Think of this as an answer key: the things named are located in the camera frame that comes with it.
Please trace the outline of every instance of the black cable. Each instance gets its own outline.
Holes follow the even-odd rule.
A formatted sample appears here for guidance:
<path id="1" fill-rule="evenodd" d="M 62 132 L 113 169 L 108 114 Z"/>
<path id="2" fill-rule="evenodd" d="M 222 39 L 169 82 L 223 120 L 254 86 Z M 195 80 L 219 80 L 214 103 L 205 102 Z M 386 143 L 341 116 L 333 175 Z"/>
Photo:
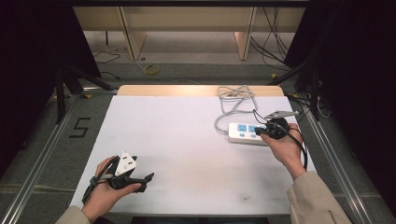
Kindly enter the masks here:
<path id="1" fill-rule="evenodd" d="M 121 79 L 120 77 L 117 77 L 116 75 L 112 74 L 111 72 L 100 72 L 104 74 L 110 74 L 111 76 L 115 77 L 116 79 Z"/>
<path id="2" fill-rule="evenodd" d="M 306 112 L 303 114 L 303 116 L 300 117 L 300 118 L 297 120 L 297 123 L 300 123 L 300 121 L 305 117 L 305 115 L 306 115 L 309 111 L 311 111 L 311 109 L 307 109 Z"/>
<path id="3" fill-rule="evenodd" d="M 297 140 L 293 135 L 291 135 L 291 134 L 290 134 L 287 130 L 285 130 L 282 126 L 280 126 L 280 125 L 277 124 L 277 123 L 271 122 L 270 120 L 268 120 L 268 119 L 266 119 L 266 118 L 263 118 L 255 109 L 253 109 L 253 115 L 254 115 L 254 117 L 256 118 L 256 120 L 257 120 L 260 124 L 268 124 L 268 123 L 270 123 L 270 124 L 274 125 L 276 128 L 278 128 L 280 131 L 282 131 L 284 134 L 286 134 L 288 137 L 290 137 L 290 138 L 297 144 L 297 146 L 298 146 L 298 147 L 300 148 L 300 150 L 303 152 L 303 156 L 304 156 L 304 164 L 303 164 L 303 167 L 304 167 L 305 170 L 306 170 L 306 169 L 307 169 L 307 166 L 308 166 L 308 153 L 307 153 L 307 150 L 306 150 L 306 146 L 305 146 L 305 148 L 304 148 L 304 147 L 303 147 L 303 144 L 300 143 L 299 140 Z M 266 123 L 260 122 L 260 121 L 257 119 L 256 116 L 259 116 L 261 119 L 264 119 L 264 120 L 267 121 L 267 122 L 266 122 Z M 297 129 L 294 129 L 294 128 L 291 128 L 291 129 L 296 130 L 296 131 L 300 134 L 300 136 L 303 138 L 303 142 L 305 142 L 304 137 L 303 137 L 303 134 L 302 134 L 300 131 L 298 131 Z"/>
<path id="4" fill-rule="evenodd" d="M 287 72 L 290 71 L 290 69 L 284 69 L 284 68 L 275 67 L 275 66 L 272 66 L 271 64 L 267 63 L 267 62 L 265 61 L 265 59 L 264 59 L 264 56 L 267 57 L 267 58 L 270 58 L 270 59 L 277 60 L 277 61 L 279 61 L 280 63 L 283 63 L 283 64 L 285 65 L 285 63 L 284 63 L 282 60 L 280 60 L 279 58 L 277 58 L 273 53 L 271 53 L 270 51 L 268 51 L 268 50 L 265 49 L 264 47 L 260 46 L 259 43 L 257 43 L 257 41 L 253 38 L 253 36 L 251 36 L 250 39 L 253 41 L 253 42 L 252 42 L 252 47 L 253 47 L 255 50 L 257 50 L 257 51 L 262 55 L 262 61 L 263 61 L 266 65 L 268 65 L 269 67 L 278 69 L 278 70 L 287 71 Z"/>
<path id="5" fill-rule="evenodd" d="M 310 106 L 309 103 L 302 102 L 302 101 L 301 101 L 302 99 L 299 99 L 299 98 L 294 97 L 294 96 L 292 96 L 292 95 L 287 94 L 286 97 L 288 97 L 288 100 L 298 103 L 300 107 L 303 107 L 303 105 Z"/>
<path id="6" fill-rule="evenodd" d="M 91 181 L 90 181 L 90 185 L 88 186 L 88 188 L 85 190 L 84 196 L 82 197 L 82 202 L 85 204 L 85 202 L 87 202 L 90 199 L 90 194 L 93 191 L 93 189 L 98 185 L 98 184 L 103 184 L 106 183 L 106 181 L 102 181 L 99 182 L 100 177 L 102 177 L 103 173 L 107 170 L 107 168 L 113 164 L 113 162 L 115 161 L 116 158 L 110 160 L 106 166 L 101 170 L 101 172 L 99 173 L 99 175 L 94 176 Z"/>
<path id="7" fill-rule="evenodd" d="M 286 56 L 286 52 L 285 52 L 285 50 L 283 49 L 283 47 L 286 48 L 286 45 L 283 43 L 282 39 L 280 38 L 280 36 L 279 36 L 279 34 L 278 34 L 278 32 L 277 32 L 277 13 L 278 13 L 278 11 L 279 11 L 279 8 L 278 8 L 278 7 L 275 7 L 275 8 L 274 8 L 274 21 L 273 21 L 273 24 L 272 24 L 272 25 L 271 25 L 270 19 L 268 18 L 267 12 L 265 11 L 265 7 L 263 7 L 262 9 L 263 9 L 263 11 L 264 11 L 265 18 L 266 18 L 267 21 L 268 21 L 268 25 L 270 26 L 270 29 L 271 29 L 271 32 L 270 32 L 269 35 L 271 35 L 271 34 L 274 35 L 274 37 L 275 37 L 275 39 L 276 39 L 277 48 L 278 48 L 278 50 L 279 50 L 279 54 L 280 54 L 280 56 L 282 57 L 282 59 L 284 60 L 283 55 L 282 55 L 282 51 L 283 51 L 283 53 L 284 53 L 285 56 Z"/>
<path id="8" fill-rule="evenodd" d="M 121 56 L 120 54 L 114 54 L 114 53 L 109 53 L 109 52 L 105 52 L 105 51 L 100 51 L 99 53 L 94 54 L 94 55 L 93 55 L 93 58 L 96 57 L 96 56 L 98 56 L 99 54 L 102 54 L 102 53 L 114 55 L 114 56 L 116 56 L 116 57 L 113 58 L 113 59 L 110 59 L 110 60 L 108 60 L 108 61 L 106 61 L 106 62 L 96 62 L 96 63 L 109 63 L 109 62 L 111 62 L 111 61 L 114 61 L 114 60 L 118 59 L 118 58 Z"/>

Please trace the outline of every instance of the cable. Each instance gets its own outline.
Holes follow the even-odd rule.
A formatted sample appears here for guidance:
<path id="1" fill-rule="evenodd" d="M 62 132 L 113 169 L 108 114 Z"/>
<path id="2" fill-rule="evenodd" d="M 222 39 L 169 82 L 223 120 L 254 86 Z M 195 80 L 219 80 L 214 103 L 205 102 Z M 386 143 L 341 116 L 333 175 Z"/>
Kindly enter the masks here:
<path id="1" fill-rule="evenodd" d="M 99 173 L 99 175 L 94 176 L 91 180 L 90 180 L 90 185 L 87 187 L 87 189 L 85 190 L 84 196 L 82 197 L 82 202 L 85 204 L 85 202 L 87 202 L 90 199 L 90 194 L 93 191 L 93 189 L 98 185 L 98 184 L 103 184 L 106 183 L 106 181 L 101 181 L 99 182 L 99 180 L 102 178 L 103 173 L 107 170 L 107 168 L 113 164 L 113 162 L 116 160 L 117 158 L 113 158 L 112 160 L 110 160 L 106 166 L 101 170 L 101 172 Z"/>
<path id="2" fill-rule="evenodd" d="M 277 30 L 277 25 L 278 25 L 278 11 L 279 11 L 279 8 L 278 8 L 278 7 L 275 7 L 275 8 L 274 8 L 275 15 L 274 15 L 274 21 L 273 21 L 273 22 L 270 22 L 270 19 L 268 18 L 268 15 L 267 15 L 267 12 L 265 11 L 265 7 L 263 7 L 262 9 L 263 9 L 263 11 L 264 11 L 265 18 L 267 19 L 267 22 L 268 22 L 268 25 L 270 26 L 271 31 L 270 31 L 270 33 L 268 34 L 268 36 L 267 36 L 267 38 L 265 39 L 264 44 L 263 44 L 262 46 L 260 46 L 260 45 L 257 43 L 257 41 L 254 40 L 253 37 L 251 37 L 251 40 L 253 41 L 253 42 L 252 42 L 252 46 L 253 46 L 253 48 L 254 48 L 255 50 L 257 50 L 259 53 L 262 54 L 262 60 L 264 61 L 264 63 L 265 63 L 266 65 L 268 65 L 268 66 L 270 66 L 270 67 L 273 67 L 273 68 L 275 68 L 275 69 L 282 70 L 282 71 L 290 71 L 289 69 L 283 69 L 283 68 L 279 68 L 279 67 L 272 66 L 272 65 L 268 64 L 267 61 L 265 61 L 265 58 L 264 58 L 264 57 L 267 57 L 267 58 L 270 58 L 270 59 L 277 60 L 277 61 L 279 61 L 279 62 L 281 62 L 281 63 L 283 63 L 283 64 L 285 65 L 284 60 L 285 60 L 285 57 L 286 57 L 286 55 L 287 55 L 287 52 L 286 52 L 286 51 L 288 50 L 288 48 L 287 48 L 286 45 L 283 43 L 282 39 L 280 38 L 280 34 L 278 33 L 278 30 Z M 276 57 L 273 53 L 269 52 L 267 49 L 265 49 L 265 45 L 267 44 L 268 39 L 270 38 L 271 34 L 273 34 L 273 35 L 274 35 L 274 38 L 276 39 L 276 46 L 277 46 L 277 48 L 278 48 L 278 51 L 279 51 L 279 54 L 280 54 L 282 60 L 279 59 L 278 57 Z"/>
<path id="3" fill-rule="evenodd" d="M 148 74 L 148 69 L 152 66 L 152 64 L 149 64 L 148 66 L 146 66 L 146 68 L 143 68 L 140 63 L 138 63 L 138 62 L 136 62 L 136 63 L 137 63 L 137 65 L 139 65 L 139 67 L 142 70 L 143 74 L 146 77 L 148 77 L 148 78 L 154 78 L 154 79 L 172 81 L 172 82 L 188 81 L 188 82 L 192 82 L 192 83 L 197 84 L 197 85 L 202 85 L 199 82 L 192 81 L 192 80 L 189 80 L 189 79 L 170 79 L 170 78 L 163 78 L 163 77 L 151 77 L 151 76 L 153 76 L 153 75 L 155 75 L 155 74 L 157 74 L 159 72 L 160 68 L 158 66 L 157 66 L 158 67 L 158 71 L 155 74 L 152 74 L 152 73 Z"/>
<path id="4" fill-rule="evenodd" d="M 115 77 L 116 79 L 121 79 L 120 77 L 112 74 L 111 72 L 100 72 L 100 73 L 104 73 L 104 74 L 110 74 L 111 76 Z"/>
<path id="5" fill-rule="evenodd" d="M 236 89 L 226 86 L 219 86 L 218 97 L 220 100 L 221 111 L 223 114 L 215 120 L 215 128 L 221 133 L 228 134 L 228 130 L 223 130 L 219 127 L 219 121 L 221 119 L 231 116 L 233 114 L 252 113 L 252 110 L 237 109 L 237 107 L 240 106 L 246 100 L 251 100 L 254 104 L 255 110 L 257 110 L 259 107 L 257 105 L 256 99 L 254 98 L 254 95 L 255 95 L 254 92 L 247 85 L 240 86 Z M 230 111 L 226 111 L 224 109 L 224 103 L 236 103 L 236 104 Z"/>
<path id="6" fill-rule="evenodd" d="M 114 56 L 116 56 L 116 57 L 113 58 L 113 59 L 110 59 L 110 60 L 108 60 L 108 61 L 106 61 L 106 62 L 96 62 L 96 63 L 109 63 L 109 62 L 112 62 L 112 61 L 118 59 L 118 58 L 121 56 L 120 54 L 113 54 L 113 53 L 109 53 L 109 52 L 105 52 L 105 51 L 100 51 L 99 53 L 94 54 L 94 55 L 93 55 L 93 58 L 96 57 L 96 56 L 98 56 L 99 54 L 102 54 L 102 53 L 114 55 Z"/>
<path id="7" fill-rule="evenodd" d="M 300 121 L 305 117 L 306 114 L 308 114 L 309 111 L 311 111 L 311 109 L 307 109 L 306 112 L 303 114 L 303 116 L 300 117 L 300 118 L 297 120 L 297 123 L 300 123 Z"/>
<path id="8" fill-rule="evenodd" d="M 298 140 L 297 140 L 293 135 L 291 135 L 286 129 L 284 129 L 282 126 L 280 126 L 280 125 L 277 124 L 277 123 L 271 122 L 271 120 L 268 120 L 268 119 L 266 119 L 266 118 L 263 118 L 256 110 L 253 110 L 253 114 L 254 114 L 254 117 L 256 118 L 256 120 L 257 120 L 260 124 L 272 124 L 275 128 L 278 128 L 280 131 L 282 131 L 284 134 L 286 134 L 288 137 L 290 137 L 290 138 L 297 144 L 297 146 L 298 146 L 298 147 L 300 148 L 300 150 L 303 152 L 303 156 L 304 156 L 304 165 L 303 165 L 303 167 L 304 167 L 305 170 L 306 170 L 306 169 L 307 169 L 307 166 L 308 166 L 308 152 L 307 152 L 307 150 L 306 150 L 306 146 L 305 146 L 305 148 L 304 148 L 304 147 L 303 147 L 303 144 L 300 143 L 300 141 L 298 141 Z M 259 121 L 259 120 L 257 119 L 256 116 L 260 117 L 261 119 L 264 119 L 266 122 L 263 123 L 263 122 Z M 304 137 L 303 137 L 303 134 L 302 134 L 299 130 L 294 129 L 294 128 L 291 128 L 291 129 L 297 131 L 297 132 L 300 134 L 300 136 L 303 138 L 303 142 L 305 142 Z"/>
<path id="9" fill-rule="evenodd" d="M 114 50 L 114 49 L 120 49 L 120 48 L 126 48 L 126 45 L 123 45 L 123 46 L 118 46 L 118 47 L 115 47 L 115 48 L 112 48 L 112 49 L 109 49 L 108 51 L 106 51 L 107 53 L 109 53 L 111 50 Z"/>
<path id="10" fill-rule="evenodd" d="M 318 98 L 318 103 L 317 103 L 318 112 L 320 113 L 321 116 L 323 116 L 323 118 L 325 118 L 325 119 L 329 118 L 329 117 L 330 117 L 330 114 L 331 114 L 332 112 L 329 110 L 329 113 L 328 113 L 327 115 L 324 115 L 324 114 L 321 112 L 321 110 L 320 110 L 319 101 L 320 101 L 320 97 Z"/>

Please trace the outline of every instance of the beige sleeve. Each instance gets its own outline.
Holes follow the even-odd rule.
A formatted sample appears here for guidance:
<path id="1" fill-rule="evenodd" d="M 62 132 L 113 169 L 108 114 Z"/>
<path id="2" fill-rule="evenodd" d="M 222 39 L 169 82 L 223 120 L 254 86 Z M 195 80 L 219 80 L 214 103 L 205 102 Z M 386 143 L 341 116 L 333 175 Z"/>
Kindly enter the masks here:
<path id="1" fill-rule="evenodd" d="M 70 206 L 64 214 L 56 221 L 56 224 L 91 224 L 76 206 Z"/>
<path id="2" fill-rule="evenodd" d="M 297 177 L 288 190 L 292 224 L 351 223 L 340 204 L 315 173 Z"/>

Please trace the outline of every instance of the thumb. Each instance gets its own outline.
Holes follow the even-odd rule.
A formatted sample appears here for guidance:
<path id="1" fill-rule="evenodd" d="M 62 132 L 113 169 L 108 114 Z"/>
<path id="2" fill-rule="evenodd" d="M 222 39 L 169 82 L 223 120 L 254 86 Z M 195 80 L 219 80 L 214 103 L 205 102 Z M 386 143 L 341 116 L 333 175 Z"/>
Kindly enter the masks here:
<path id="1" fill-rule="evenodd" d="M 270 136 L 268 136 L 267 134 L 262 133 L 260 135 L 260 137 L 262 138 L 262 141 L 264 141 L 266 144 L 270 144 L 271 141 L 274 141 L 273 138 L 271 138 Z"/>
<path id="2" fill-rule="evenodd" d="M 123 189 L 118 189 L 117 193 L 120 195 L 120 197 L 123 197 L 125 195 L 135 192 L 136 190 L 140 189 L 140 187 L 142 187 L 142 185 L 139 183 L 128 185 L 127 187 L 125 187 Z"/>

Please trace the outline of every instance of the finger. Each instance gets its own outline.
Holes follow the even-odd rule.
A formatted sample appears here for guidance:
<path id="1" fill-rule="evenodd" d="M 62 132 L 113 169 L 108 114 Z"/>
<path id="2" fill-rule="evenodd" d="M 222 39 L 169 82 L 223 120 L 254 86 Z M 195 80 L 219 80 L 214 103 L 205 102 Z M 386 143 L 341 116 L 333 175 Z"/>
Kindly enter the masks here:
<path id="1" fill-rule="evenodd" d="M 298 139 L 300 143 L 302 143 L 303 138 L 301 136 L 300 129 L 298 128 L 298 125 L 295 123 L 290 123 L 289 128 L 290 128 L 289 133 L 291 135 L 293 135 L 296 139 Z"/>
<path id="2" fill-rule="evenodd" d="M 140 189 L 140 187 L 142 187 L 142 185 L 139 184 L 139 183 L 128 185 L 127 187 L 125 187 L 123 189 L 118 189 L 117 190 L 117 194 L 121 198 L 121 197 L 123 197 L 125 195 L 128 195 L 130 193 L 133 193 L 133 192 L 137 191 L 138 189 Z"/>
<path id="3" fill-rule="evenodd" d="M 298 125 L 296 123 L 289 123 L 289 128 L 299 130 Z"/>
<path id="4" fill-rule="evenodd" d="M 105 166 L 115 158 L 115 156 L 109 157 L 107 159 L 105 159 L 104 161 L 102 161 L 101 163 L 99 163 L 99 165 L 96 168 L 96 175 L 99 175 L 99 173 L 103 170 L 103 168 L 105 168 Z"/>
<path id="5" fill-rule="evenodd" d="M 270 136 L 268 136 L 265 133 L 260 134 L 260 137 L 262 138 L 262 141 L 264 141 L 266 144 L 270 144 L 272 141 L 274 141 L 273 138 L 271 138 Z"/>

